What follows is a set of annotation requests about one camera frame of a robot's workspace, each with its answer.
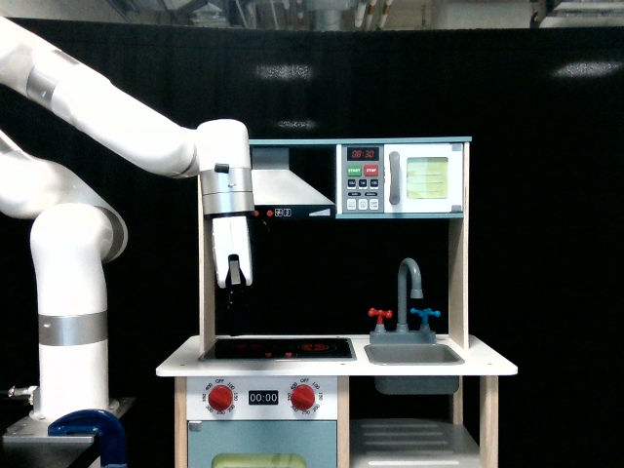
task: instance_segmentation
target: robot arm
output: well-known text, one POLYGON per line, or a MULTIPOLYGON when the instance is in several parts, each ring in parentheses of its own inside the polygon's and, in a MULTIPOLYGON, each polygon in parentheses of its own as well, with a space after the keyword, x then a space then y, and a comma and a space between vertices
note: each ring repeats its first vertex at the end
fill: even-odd
POLYGON ((249 232, 254 212, 246 127, 232 120, 184 129, 115 88, 105 77, 38 36, 0 18, 0 83, 153 174, 200 175, 204 215, 213 219, 216 280, 253 280, 249 232))
POLYGON ((67 203, 97 207, 108 218, 113 243, 104 261, 124 251, 128 228, 110 205, 68 168, 30 156, 0 131, 0 213, 34 219, 48 208, 67 203))
POLYGON ((0 132, 0 212, 36 218, 39 405, 48 422, 109 408, 106 283, 102 263, 126 247, 124 220, 76 174, 32 157, 0 132))

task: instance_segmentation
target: oven timer display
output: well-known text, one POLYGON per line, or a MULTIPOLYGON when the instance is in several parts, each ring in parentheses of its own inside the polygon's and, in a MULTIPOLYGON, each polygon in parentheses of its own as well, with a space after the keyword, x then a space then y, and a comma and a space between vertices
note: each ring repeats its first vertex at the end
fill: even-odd
POLYGON ((277 405, 277 390, 250 390, 250 405, 277 405))
POLYGON ((347 147, 347 161, 379 161, 379 147, 347 147))

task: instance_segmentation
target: stove knob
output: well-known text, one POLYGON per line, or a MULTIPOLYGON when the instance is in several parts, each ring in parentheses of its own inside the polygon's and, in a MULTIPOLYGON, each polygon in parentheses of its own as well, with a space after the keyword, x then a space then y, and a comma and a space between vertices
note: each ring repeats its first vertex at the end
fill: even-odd
POLYGON ((208 404, 217 411, 225 411, 230 408, 233 400, 232 391, 225 385, 217 385, 208 394, 208 404))
POLYGON ((314 390, 307 385, 297 385, 292 390, 291 403, 300 411, 307 411, 314 406, 314 390))

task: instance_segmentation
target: play kitchen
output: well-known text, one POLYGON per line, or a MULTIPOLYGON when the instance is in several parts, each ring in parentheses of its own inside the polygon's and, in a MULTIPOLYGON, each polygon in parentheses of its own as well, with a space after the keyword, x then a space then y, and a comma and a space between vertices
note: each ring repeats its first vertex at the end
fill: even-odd
POLYGON ((517 367, 468 333, 469 145, 252 140, 248 286, 215 284, 200 192, 200 334, 157 369, 176 468, 497 466, 498 376, 517 367))

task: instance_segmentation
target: ceiling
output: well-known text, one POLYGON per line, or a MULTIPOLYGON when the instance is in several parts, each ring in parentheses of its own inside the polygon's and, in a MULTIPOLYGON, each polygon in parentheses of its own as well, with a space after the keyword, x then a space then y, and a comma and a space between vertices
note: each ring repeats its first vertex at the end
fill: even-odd
POLYGON ((421 30, 624 25, 624 1, 0 0, 0 16, 291 30, 421 30), (384 16, 384 3, 391 4, 384 16), (357 25, 356 11, 372 9, 357 25))

